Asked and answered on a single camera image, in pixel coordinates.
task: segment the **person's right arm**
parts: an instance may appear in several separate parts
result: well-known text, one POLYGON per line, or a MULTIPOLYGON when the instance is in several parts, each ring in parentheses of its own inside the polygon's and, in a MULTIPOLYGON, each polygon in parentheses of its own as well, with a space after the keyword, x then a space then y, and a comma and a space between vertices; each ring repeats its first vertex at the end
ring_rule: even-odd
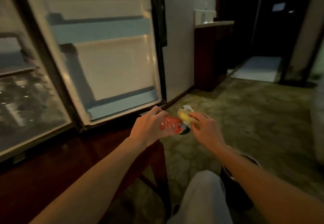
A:
POLYGON ((280 180, 225 144, 221 129, 206 114, 192 112, 197 140, 209 149, 239 182, 257 209, 271 224, 324 223, 324 203, 280 180))

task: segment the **person's left hand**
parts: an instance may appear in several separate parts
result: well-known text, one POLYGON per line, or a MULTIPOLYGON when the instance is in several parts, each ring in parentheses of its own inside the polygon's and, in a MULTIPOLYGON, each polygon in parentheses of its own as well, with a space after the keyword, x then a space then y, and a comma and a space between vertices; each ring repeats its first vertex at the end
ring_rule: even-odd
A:
POLYGON ((156 140, 174 134, 174 131, 160 130, 160 124, 168 113, 154 106, 148 113, 136 119, 129 138, 140 141, 145 147, 156 140))

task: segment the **gray pants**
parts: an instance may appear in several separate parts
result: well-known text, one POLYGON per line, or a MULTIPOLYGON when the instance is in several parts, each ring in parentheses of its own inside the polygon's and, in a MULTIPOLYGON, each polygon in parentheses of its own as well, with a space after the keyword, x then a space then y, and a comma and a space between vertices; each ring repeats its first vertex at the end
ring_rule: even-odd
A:
POLYGON ((184 193, 180 209, 167 224, 233 224, 219 176, 208 170, 197 173, 184 193))

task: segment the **person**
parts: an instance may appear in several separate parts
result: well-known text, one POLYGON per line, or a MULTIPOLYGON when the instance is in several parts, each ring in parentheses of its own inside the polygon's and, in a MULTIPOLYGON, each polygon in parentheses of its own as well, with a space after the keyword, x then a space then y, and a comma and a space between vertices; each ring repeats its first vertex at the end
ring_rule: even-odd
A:
MULTIPOLYGON (((112 153, 93 166, 48 205, 32 224, 98 223, 136 157, 156 140, 170 136, 159 125, 167 115, 159 107, 139 117, 125 139, 112 153)), ((280 180, 242 157, 225 144, 220 127, 206 114, 192 112, 199 121, 192 131, 240 183, 269 223, 324 223, 324 204, 280 180)), ((178 213, 168 224, 232 223, 220 178, 210 171, 193 177, 178 213)))

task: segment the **white floor mat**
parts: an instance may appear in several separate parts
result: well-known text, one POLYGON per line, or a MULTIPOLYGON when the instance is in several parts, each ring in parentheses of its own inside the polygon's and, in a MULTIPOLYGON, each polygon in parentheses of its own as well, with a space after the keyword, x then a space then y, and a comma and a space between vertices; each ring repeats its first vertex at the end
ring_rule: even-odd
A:
POLYGON ((232 78, 274 82, 281 57, 253 56, 232 78))

